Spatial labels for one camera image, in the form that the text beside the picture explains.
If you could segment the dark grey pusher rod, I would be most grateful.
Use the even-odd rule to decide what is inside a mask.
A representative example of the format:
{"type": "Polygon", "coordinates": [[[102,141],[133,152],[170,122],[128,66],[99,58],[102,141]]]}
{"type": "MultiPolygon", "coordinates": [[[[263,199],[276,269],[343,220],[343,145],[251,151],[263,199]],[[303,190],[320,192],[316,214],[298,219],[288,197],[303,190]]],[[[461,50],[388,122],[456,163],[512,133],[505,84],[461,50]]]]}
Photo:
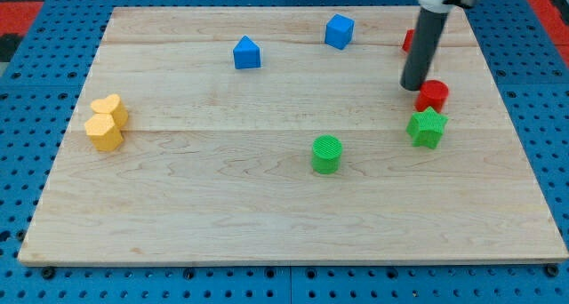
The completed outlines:
{"type": "Polygon", "coordinates": [[[418,91],[426,81],[447,18],[447,12],[431,12],[421,7],[399,81],[407,91],[418,91]]]}

